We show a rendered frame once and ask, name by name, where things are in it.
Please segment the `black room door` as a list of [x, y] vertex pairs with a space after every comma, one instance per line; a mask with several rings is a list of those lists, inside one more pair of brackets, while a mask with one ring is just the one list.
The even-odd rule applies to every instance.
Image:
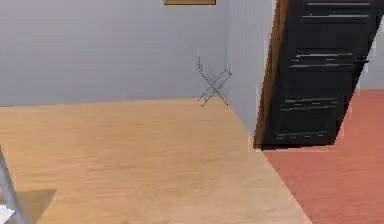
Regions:
[[253, 147], [335, 143], [384, 0], [276, 0]]

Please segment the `brown framed wall picture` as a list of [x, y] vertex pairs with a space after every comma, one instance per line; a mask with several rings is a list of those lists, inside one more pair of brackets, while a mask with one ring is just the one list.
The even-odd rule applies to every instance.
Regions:
[[164, 5], [216, 5], [217, 0], [164, 0]]

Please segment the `grey metal furniture leg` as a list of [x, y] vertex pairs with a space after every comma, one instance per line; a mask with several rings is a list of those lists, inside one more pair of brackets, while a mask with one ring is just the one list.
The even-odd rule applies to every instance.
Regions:
[[0, 205], [0, 224], [8, 224], [10, 220], [16, 224], [32, 224], [20, 206], [9, 169], [0, 147], [0, 188], [4, 205]]

